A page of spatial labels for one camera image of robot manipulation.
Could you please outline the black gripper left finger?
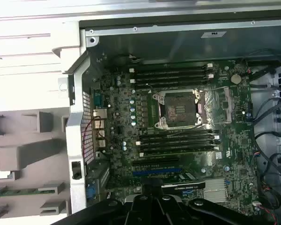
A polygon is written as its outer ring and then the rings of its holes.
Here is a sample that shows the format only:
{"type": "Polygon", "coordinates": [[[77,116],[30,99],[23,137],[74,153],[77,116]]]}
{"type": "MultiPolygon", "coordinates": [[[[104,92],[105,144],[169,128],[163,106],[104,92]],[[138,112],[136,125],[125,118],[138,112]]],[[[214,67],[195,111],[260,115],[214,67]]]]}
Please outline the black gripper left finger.
{"type": "Polygon", "coordinates": [[[128,195],[124,202],[106,199],[86,207],[55,225],[150,225],[157,186],[142,185],[140,194],[128,195]]]}

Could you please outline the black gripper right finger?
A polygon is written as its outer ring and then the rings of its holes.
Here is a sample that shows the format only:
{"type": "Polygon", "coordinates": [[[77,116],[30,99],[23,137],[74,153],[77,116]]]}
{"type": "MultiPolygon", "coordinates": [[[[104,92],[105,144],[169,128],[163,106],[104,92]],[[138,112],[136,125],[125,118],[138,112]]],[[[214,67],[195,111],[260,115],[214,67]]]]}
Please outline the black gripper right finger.
{"type": "Polygon", "coordinates": [[[273,225],[261,216],[246,216],[203,198],[185,205],[176,195],[165,194],[161,186],[154,187],[155,205],[160,222],[167,225],[273,225]]]}

